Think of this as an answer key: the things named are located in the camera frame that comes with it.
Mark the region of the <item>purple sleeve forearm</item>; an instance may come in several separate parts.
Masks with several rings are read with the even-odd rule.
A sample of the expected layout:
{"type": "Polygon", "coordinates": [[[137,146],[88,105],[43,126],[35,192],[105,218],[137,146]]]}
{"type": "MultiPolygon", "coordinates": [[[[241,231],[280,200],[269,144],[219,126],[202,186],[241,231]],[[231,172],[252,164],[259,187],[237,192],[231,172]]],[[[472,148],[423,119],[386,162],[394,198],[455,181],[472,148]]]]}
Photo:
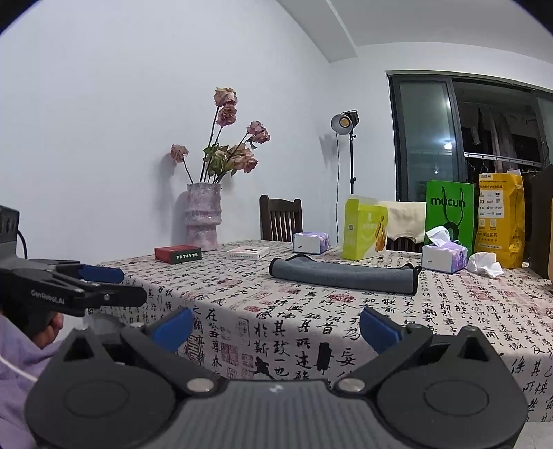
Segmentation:
{"type": "MultiPolygon", "coordinates": [[[[59,349],[61,342],[39,348],[15,325],[1,317],[1,357],[20,370],[39,377],[59,349]]],[[[36,448],[37,444],[25,424],[25,400],[34,382],[1,364],[1,447],[36,448]]]]}

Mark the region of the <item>person's left hand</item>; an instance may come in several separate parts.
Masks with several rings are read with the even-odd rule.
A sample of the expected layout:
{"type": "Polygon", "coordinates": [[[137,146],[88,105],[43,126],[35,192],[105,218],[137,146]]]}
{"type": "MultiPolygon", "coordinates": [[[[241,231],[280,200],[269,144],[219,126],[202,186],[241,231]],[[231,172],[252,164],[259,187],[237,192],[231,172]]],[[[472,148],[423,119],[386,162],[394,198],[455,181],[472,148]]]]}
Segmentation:
{"type": "Polygon", "coordinates": [[[64,316],[62,313],[55,313],[44,330],[38,332],[31,338],[31,341],[37,345],[38,348],[44,349],[51,345],[57,338],[59,332],[64,327],[64,316]]]}

